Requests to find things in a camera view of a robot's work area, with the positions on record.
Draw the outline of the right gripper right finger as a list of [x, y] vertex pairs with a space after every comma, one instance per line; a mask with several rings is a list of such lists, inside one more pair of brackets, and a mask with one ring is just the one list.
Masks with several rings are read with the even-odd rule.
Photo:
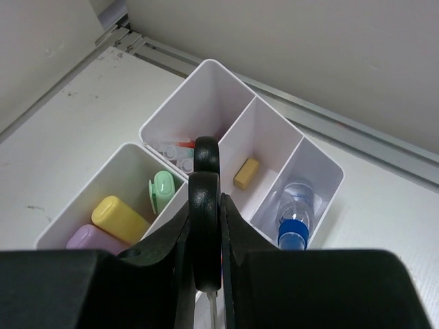
[[220, 202], [227, 328], [429, 328], [405, 265], [379, 249], [282, 251]]

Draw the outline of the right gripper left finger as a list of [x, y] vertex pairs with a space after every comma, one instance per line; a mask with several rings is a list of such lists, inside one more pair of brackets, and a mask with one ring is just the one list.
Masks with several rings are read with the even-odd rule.
[[190, 328], [188, 208], [114, 256], [97, 249], [1, 253], [2, 328]]

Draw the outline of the blue spray bottle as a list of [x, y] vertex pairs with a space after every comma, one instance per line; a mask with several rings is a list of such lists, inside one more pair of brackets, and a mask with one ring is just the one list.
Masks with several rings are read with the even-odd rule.
[[316, 213], [322, 198], [316, 194], [310, 180], [293, 175], [282, 190], [276, 215], [277, 245], [281, 250], [304, 251], [318, 220]]

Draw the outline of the purple highlighter marker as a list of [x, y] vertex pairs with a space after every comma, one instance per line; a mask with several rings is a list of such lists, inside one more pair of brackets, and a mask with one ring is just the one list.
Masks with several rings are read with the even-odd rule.
[[67, 249], [100, 249], [118, 255], [130, 246], [94, 225], [81, 226], [66, 244]]

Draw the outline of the yellow highlighter marker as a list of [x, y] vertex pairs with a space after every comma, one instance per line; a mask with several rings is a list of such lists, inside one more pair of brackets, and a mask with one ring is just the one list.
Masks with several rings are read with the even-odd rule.
[[98, 228], [129, 245], [137, 243], [151, 226], [129, 205], [113, 195], [100, 201], [92, 211], [91, 221]]

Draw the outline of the black handled scissors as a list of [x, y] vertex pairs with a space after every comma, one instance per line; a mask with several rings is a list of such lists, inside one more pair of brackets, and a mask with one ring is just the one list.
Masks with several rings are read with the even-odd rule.
[[207, 294], [211, 327], [217, 328], [217, 291], [221, 288], [220, 154], [218, 141], [195, 141], [193, 173], [189, 176], [189, 240], [197, 290]]

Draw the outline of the green highlighter marker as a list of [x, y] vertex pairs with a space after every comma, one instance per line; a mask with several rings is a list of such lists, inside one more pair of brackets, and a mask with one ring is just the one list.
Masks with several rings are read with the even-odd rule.
[[161, 216], [171, 211], [180, 203], [182, 187], [185, 180], [169, 170], [157, 171], [148, 182], [148, 195], [152, 211]]

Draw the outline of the red pen with white cap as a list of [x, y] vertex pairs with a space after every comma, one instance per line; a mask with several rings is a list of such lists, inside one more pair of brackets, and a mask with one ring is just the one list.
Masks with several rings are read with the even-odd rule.
[[161, 145], [158, 151], [168, 160], [181, 160], [190, 156], [190, 149], [176, 145]]

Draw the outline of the green pen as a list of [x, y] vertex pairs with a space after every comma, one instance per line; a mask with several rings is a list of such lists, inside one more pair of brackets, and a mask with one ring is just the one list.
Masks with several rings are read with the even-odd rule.
[[190, 174], [193, 172], [194, 151], [190, 149], [185, 155], [176, 161], [176, 166], [184, 173]]

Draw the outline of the orange red pen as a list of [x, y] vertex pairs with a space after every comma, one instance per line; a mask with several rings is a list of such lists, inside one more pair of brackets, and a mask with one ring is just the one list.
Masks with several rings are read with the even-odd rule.
[[190, 138], [180, 138], [180, 137], [167, 137], [161, 141], [162, 144], [175, 145], [179, 147], [186, 147], [193, 149], [195, 147], [195, 141]]

